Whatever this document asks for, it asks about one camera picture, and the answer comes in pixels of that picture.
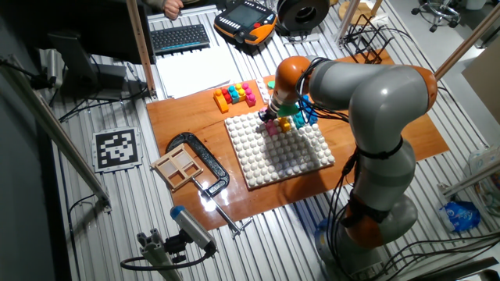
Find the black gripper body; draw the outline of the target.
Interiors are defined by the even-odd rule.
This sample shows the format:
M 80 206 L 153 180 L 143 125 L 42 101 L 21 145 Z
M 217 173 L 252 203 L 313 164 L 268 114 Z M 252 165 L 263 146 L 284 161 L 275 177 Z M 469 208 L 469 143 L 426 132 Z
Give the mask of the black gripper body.
M 266 111 L 266 121 L 274 120 L 280 116 L 280 111 L 281 107 L 279 105 L 268 105 L 265 109 L 263 109 L 261 112 Z

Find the person's hand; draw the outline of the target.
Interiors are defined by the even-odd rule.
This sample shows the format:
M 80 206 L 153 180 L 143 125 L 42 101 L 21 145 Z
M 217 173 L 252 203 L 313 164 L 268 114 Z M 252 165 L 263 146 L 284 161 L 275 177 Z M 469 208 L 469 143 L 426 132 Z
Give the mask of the person's hand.
M 162 4 L 162 11 L 168 19 L 175 20 L 183 7 L 184 3 L 181 0 L 165 0 Z

